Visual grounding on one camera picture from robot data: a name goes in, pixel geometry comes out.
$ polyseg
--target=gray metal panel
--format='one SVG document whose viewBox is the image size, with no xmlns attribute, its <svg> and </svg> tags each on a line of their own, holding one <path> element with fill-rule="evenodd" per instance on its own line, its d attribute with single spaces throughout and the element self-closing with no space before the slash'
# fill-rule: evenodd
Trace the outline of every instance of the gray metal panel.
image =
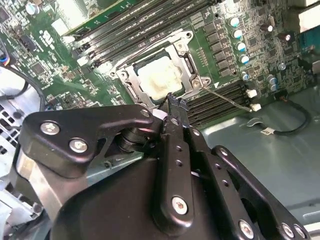
<svg viewBox="0 0 320 240">
<path fill-rule="evenodd" d="M 243 116 L 203 131 L 209 147 L 227 147 L 304 225 L 320 222 L 320 90 L 291 97 L 309 110 L 313 122 L 297 136 L 263 135 Z M 282 102 L 258 112 L 277 130 L 292 130 L 304 117 Z"/>
</svg>

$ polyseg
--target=blue-topped capacitor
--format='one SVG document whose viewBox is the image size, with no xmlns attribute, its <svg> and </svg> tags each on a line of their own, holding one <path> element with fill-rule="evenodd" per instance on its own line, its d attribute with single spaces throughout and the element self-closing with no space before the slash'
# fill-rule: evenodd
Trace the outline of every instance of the blue-topped capacitor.
<svg viewBox="0 0 320 240">
<path fill-rule="evenodd" d="M 277 79 L 274 75 L 272 75 L 272 74 L 270 74 L 269 76 L 267 76 L 266 80 L 268 81 L 268 83 L 269 83 L 270 85 L 275 85 L 275 84 L 278 83 L 278 79 Z"/>
<path fill-rule="evenodd" d="M 248 81 L 249 78 L 250 78 L 249 75 L 248 75 L 248 73 L 246 73 L 245 71 L 243 71 L 243 72 L 241 73 L 240 77 L 241 77 L 241 79 L 242 79 L 243 81 Z"/>
<path fill-rule="evenodd" d="M 237 49 L 239 52 L 244 52 L 246 51 L 246 45 L 243 42 L 237 42 L 237 44 L 235 45 L 235 49 Z"/>
<path fill-rule="evenodd" d="M 269 89 L 272 91 L 272 92 L 275 92 L 279 89 L 279 86 L 278 84 L 269 84 Z"/>
<path fill-rule="evenodd" d="M 242 31 L 241 30 L 234 30 L 231 35 L 235 39 L 240 39 L 242 37 Z"/>
<path fill-rule="evenodd" d="M 250 60 L 249 57 L 244 54 L 239 57 L 239 62 L 242 64 L 247 64 L 249 60 Z"/>
<path fill-rule="evenodd" d="M 239 24 L 240 24 L 240 20 L 237 17 L 232 17 L 232 18 L 229 19 L 228 24 L 231 27 L 237 28 L 239 26 Z"/>
</svg>

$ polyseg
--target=capacitor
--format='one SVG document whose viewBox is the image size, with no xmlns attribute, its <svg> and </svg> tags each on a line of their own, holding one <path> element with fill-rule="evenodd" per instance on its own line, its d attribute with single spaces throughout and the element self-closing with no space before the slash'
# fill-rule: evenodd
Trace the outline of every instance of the capacitor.
<svg viewBox="0 0 320 240">
<path fill-rule="evenodd" d="M 240 52 L 244 52 L 246 50 L 246 45 L 243 42 L 237 42 L 235 45 L 235 49 L 237 49 Z"/>
<path fill-rule="evenodd" d="M 289 33 L 281 32 L 278 34 L 278 39 L 289 42 L 291 39 L 291 35 Z"/>
<path fill-rule="evenodd" d="M 277 84 L 269 84 L 269 89 L 272 91 L 272 92 L 275 92 L 277 91 L 279 88 L 279 86 Z"/>
<path fill-rule="evenodd" d="M 236 28 L 239 26 L 240 20 L 237 17 L 232 17 L 229 19 L 228 23 L 231 27 Z"/>
<path fill-rule="evenodd" d="M 241 30 L 234 30 L 232 32 L 232 37 L 235 39 L 240 39 L 242 37 L 242 31 Z"/>
<path fill-rule="evenodd" d="M 270 85 L 275 85 L 275 84 L 278 83 L 278 79 L 277 79 L 274 75 L 272 75 L 272 74 L 270 74 L 269 76 L 267 76 L 267 77 L 266 77 L 266 80 L 268 81 L 268 83 L 269 83 Z"/>
<path fill-rule="evenodd" d="M 271 33 L 274 30 L 274 27 L 269 24 L 262 24 L 260 29 L 264 32 Z"/>
<path fill-rule="evenodd" d="M 249 60 L 250 60 L 249 57 L 244 54 L 239 57 L 239 62 L 242 64 L 247 64 Z"/>
<path fill-rule="evenodd" d="M 276 21 L 275 21 L 275 18 L 273 17 L 273 16 L 269 16 L 268 17 L 268 20 L 269 20 L 269 24 L 272 26 L 272 27 L 274 27 L 274 26 L 276 26 Z"/>
<path fill-rule="evenodd" d="M 25 5 L 25 10 L 29 15 L 37 15 L 40 13 L 39 6 L 32 2 L 27 2 L 27 4 Z"/>
<path fill-rule="evenodd" d="M 241 72 L 240 77 L 241 77 L 241 79 L 242 79 L 243 81 L 248 81 L 249 78 L 250 78 L 249 75 L 248 75 L 248 73 L 246 73 L 245 71 Z"/>
</svg>

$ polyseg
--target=wire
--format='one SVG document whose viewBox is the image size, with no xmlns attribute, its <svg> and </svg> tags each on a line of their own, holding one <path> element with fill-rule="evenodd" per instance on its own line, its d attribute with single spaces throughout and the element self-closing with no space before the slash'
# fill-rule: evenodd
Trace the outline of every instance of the wire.
<svg viewBox="0 0 320 240">
<path fill-rule="evenodd" d="M 24 94 L 27 91 L 28 87 L 29 87 L 29 83 L 24 82 L 23 88 L 17 94 L 0 96 L 0 101 L 12 100 L 12 99 L 15 99 L 15 98 L 21 96 L 22 94 Z"/>
<path fill-rule="evenodd" d="M 44 93 L 42 92 L 42 89 L 38 86 L 38 84 L 31 77 L 29 77 L 26 74 L 16 70 L 15 68 L 13 68 L 10 65 L 2 66 L 2 67 L 7 69 L 7 70 L 9 70 L 9 71 L 11 71 L 12 73 L 18 75 L 19 77 L 21 77 L 23 80 L 25 80 L 26 84 L 29 84 L 30 86 L 32 86 L 36 90 L 36 92 L 38 93 L 39 98 L 40 98 L 39 111 L 40 112 L 44 112 L 45 111 L 45 107 L 46 107 L 46 97 L 45 97 Z M 23 94 L 23 92 L 22 93 L 19 92 L 18 94 L 15 95 L 14 98 L 16 98 L 17 95 L 20 96 L 21 94 Z"/>
<path fill-rule="evenodd" d="M 305 129 L 312 121 L 312 116 L 311 114 L 306 110 L 304 109 L 301 105 L 289 100 L 289 99 L 286 99 L 284 97 L 281 97 L 280 98 L 281 101 L 283 101 L 285 104 L 288 104 L 290 105 L 291 107 L 293 107 L 294 109 L 298 110 L 299 112 L 303 113 L 304 117 L 305 117 L 305 120 L 304 122 L 298 126 L 296 129 L 293 129 L 293 130 L 290 130 L 290 131 L 278 131 L 278 130 L 275 130 L 273 132 L 274 135 L 277 135 L 277 136 L 291 136 L 291 135 L 295 135 L 295 134 L 298 134 L 299 132 L 301 132 L 303 129 Z M 259 123 L 258 124 L 263 130 L 267 129 L 268 126 L 266 126 L 265 124 L 263 123 Z"/>
<path fill-rule="evenodd" d="M 217 97 L 219 97 L 219 98 L 221 98 L 221 99 L 223 99 L 223 100 L 231 103 L 233 106 L 235 106 L 235 107 L 238 108 L 238 109 L 245 110 L 245 111 L 247 111 L 247 112 L 249 112 L 249 113 L 252 113 L 252 111 L 253 111 L 251 108 L 246 107 L 246 106 L 242 106 L 242 105 L 236 103 L 235 101 L 232 101 L 231 99 L 229 99 L 229 98 L 227 98 L 227 97 L 225 97 L 225 96 L 222 96 L 221 94 L 219 94 L 219 93 L 217 93 L 217 92 L 215 92 L 215 91 L 210 90 L 209 88 L 206 88 L 206 87 L 205 87 L 204 89 L 207 90 L 209 93 L 214 94 L 214 95 L 216 95 Z"/>
</svg>

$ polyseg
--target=integrated circuit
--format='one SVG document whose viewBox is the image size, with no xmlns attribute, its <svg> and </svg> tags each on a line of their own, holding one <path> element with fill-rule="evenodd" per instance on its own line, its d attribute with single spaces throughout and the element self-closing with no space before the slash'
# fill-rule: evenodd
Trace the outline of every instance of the integrated circuit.
<svg viewBox="0 0 320 240">
<path fill-rule="evenodd" d="M 35 65 L 33 65 L 31 67 L 31 70 L 36 74 L 36 75 L 41 75 L 43 74 L 46 70 L 44 69 L 44 67 L 37 62 Z"/>
<path fill-rule="evenodd" d="M 0 7 L 0 22 L 3 23 L 6 20 L 8 20 L 9 18 L 10 18 L 10 16 L 7 13 L 7 11 L 3 7 Z"/>
</svg>

